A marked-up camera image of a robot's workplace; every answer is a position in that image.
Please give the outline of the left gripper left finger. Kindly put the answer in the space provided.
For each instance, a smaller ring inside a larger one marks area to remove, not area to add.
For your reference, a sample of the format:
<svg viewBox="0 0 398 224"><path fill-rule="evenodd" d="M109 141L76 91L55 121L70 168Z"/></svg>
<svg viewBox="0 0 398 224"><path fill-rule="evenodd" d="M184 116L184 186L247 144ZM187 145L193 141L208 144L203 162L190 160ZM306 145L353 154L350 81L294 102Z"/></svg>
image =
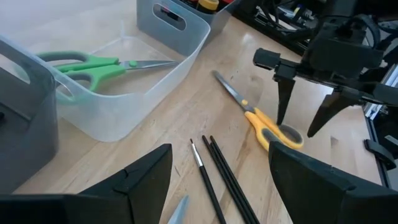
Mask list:
<svg viewBox="0 0 398 224"><path fill-rule="evenodd" d="M84 223L158 223L170 184L172 145L165 143L82 191Z"/></svg>

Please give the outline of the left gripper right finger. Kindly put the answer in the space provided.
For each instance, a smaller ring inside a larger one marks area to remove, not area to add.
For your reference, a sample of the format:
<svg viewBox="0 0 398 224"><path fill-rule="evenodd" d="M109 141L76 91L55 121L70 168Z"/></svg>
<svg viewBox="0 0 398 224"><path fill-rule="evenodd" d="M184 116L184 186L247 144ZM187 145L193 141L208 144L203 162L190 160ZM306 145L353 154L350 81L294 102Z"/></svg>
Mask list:
<svg viewBox="0 0 398 224"><path fill-rule="evenodd" d="M338 223L341 203L354 184L332 166L279 142L269 148L275 186L294 223Z"/></svg>

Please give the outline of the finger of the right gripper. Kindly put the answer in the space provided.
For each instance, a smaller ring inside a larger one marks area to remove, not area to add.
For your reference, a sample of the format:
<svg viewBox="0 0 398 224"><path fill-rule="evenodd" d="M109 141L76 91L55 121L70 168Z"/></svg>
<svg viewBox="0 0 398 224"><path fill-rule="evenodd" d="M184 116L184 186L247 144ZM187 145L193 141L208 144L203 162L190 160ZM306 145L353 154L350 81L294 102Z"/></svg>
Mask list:
<svg viewBox="0 0 398 224"><path fill-rule="evenodd" d="M278 94L279 94L277 124L281 125L284 120L287 107L289 105L289 100L295 85L295 80L288 78L277 78L276 82L278 84Z"/></svg>
<svg viewBox="0 0 398 224"><path fill-rule="evenodd" d="M307 136L316 133L341 110L353 105L353 94L348 91L334 91L326 95L308 129Z"/></svg>

